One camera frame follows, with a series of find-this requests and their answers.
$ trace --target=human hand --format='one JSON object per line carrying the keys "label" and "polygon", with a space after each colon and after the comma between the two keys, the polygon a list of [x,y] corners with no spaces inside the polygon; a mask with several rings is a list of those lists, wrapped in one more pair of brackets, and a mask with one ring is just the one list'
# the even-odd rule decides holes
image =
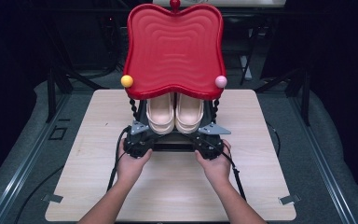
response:
{"label": "human hand", "polygon": [[[223,152],[229,155],[231,145],[225,139],[223,139],[223,143],[225,145]],[[196,159],[204,169],[206,177],[214,188],[216,185],[229,183],[228,176],[231,163],[226,157],[220,155],[216,159],[208,161],[203,159],[201,154],[196,150]]]}
{"label": "human hand", "polygon": [[117,182],[132,187],[138,180],[144,165],[149,161],[152,155],[152,149],[147,150],[142,158],[135,159],[124,151],[124,139],[121,139],[118,156],[121,156],[117,166]]}

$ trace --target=red knob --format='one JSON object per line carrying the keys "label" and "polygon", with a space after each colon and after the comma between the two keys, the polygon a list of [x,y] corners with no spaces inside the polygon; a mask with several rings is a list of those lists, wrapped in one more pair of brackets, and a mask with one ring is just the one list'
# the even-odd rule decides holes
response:
{"label": "red knob", "polygon": [[180,0],[170,0],[170,5],[172,8],[172,12],[176,13],[179,10]]}

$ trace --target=red wavy lid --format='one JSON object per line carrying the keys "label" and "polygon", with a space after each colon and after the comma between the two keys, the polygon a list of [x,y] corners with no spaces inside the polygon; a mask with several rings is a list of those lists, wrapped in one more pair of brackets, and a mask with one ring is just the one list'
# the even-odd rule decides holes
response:
{"label": "red wavy lid", "polygon": [[133,79],[130,98],[144,100],[175,91],[213,100],[226,76],[221,53],[223,20],[218,9],[199,4],[169,11],[140,5],[128,19],[129,52],[123,75]]}

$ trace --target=wrist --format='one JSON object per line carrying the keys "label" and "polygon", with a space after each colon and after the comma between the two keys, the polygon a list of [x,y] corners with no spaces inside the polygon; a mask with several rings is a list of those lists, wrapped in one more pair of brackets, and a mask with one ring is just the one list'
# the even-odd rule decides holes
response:
{"label": "wrist", "polygon": [[232,188],[228,178],[209,179],[214,190]]}
{"label": "wrist", "polygon": [[115,188],[122,193],[128,193],[132,189],[134,183],[123,179],[118,179],[112,188]]}

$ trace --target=metal bar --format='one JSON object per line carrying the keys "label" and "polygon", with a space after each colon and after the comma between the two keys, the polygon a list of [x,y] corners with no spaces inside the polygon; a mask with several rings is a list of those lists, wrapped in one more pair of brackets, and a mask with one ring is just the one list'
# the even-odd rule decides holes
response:
{"label": "metal bar", "polygon": [[274,79],[272,79],[269,83],[264,84],[263,86],[255,89],[255,92],[260,93],[260,92],[264,92],[267,91],[268,89],[276,86],[277,84],[279,84],[282,81],[285,81],[287,78],[292,77],[294,75],[296,75],[298,72],[301,71],[301,68],[296,68],[293,69],[292,71],[284,74],[283,76],[280,77],[275,77]]}
{"label": "metal bar", "polygon": [[327,190],[338,211],[342,223],[356,223],[356,220],[345,200],[341,188],[339,187],[336,179],[334,178],[330,166],[324,157],[324,153],[322,152],[318,144],[318,141],[316,140],[316,137],[313,134],[312,128],[310,126],[307,126],[307,124],[302,119],[302,116],[299,112],[300,111],[299,102],[294,97],[289,97],[288,99],[290,105],[295,111],[298,122],[300,123],[304,133],[306,134],[306,136],[310,141],[313,158],[315,159],[316,165],[318,166],[319,172],[321,173],[322,179],[324,180],[324,184],[327,187]]}
{"label": "metal bar", "polygon": [[310,70],[304,71],[304,81],[302,89],[301,100],[301,118],[303,118],[305,124],[310,126]]}
{"label": "metal bar", "polygon": [[49,123],[56,114],[56,105],[55,78],[52,69],[50,69],[48,73],[48,118],[46,123]]}
{"label": "metal bar", "polygon": [[[260,14],[270,16],[326,16],[331,15],[329,11],[310,11],[310,10],[287,10],[283,8],[264,9],[246,7],[218,7],[223,16],[243,16],[244,14]],[[97,13],[97,14],[129,14],[131,8],[52,8],[52,7],[31,7],[24,10],[39,13]]]}
{"label": "metal bar", "polygon": [[3,193],[0,199],[0,223],[4,222],[5,217],[11,205],[16,200],[17,195],[19,194],[22,186],[25,183],[25,180],[27,179],[28,175],[31,173],[32,169],[34,168],[34,165],[42,150],[42,146],[46,141],[46,139],[48,138],[48,133],[50,133],[51,130],[54,128],[53,123],[56,121],[58,115],[60,114],[66,103],[68,102],[69,98],[70,96],[67,94],[64,94],[62,96],[61,100],[57,105],[56,116],[53,117],[52,122],[45,124],[45,127],[42,129],[42,132],[36,138],[32,150],[30,151],[28,156],[24,159],[24,161],[21,163],[16,173],[13,175],[9,184],[7,185],[7,188],[5,189],[5,192]]}

